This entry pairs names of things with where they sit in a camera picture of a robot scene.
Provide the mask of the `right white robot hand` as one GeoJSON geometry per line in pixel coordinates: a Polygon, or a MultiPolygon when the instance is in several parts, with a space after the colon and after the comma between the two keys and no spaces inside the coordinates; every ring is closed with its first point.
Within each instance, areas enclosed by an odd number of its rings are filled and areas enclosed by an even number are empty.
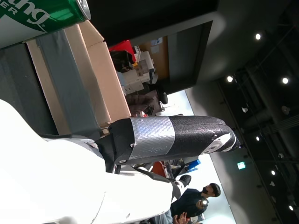
{"type": "Polygon", "coordinates": [[[153,222],[187,189],[148,171],[156,161],[230,152],[234,131],[207,116],[133,117],[92,140],[39,135],[0,103],[0,221],[3,224],[153,222]]]}

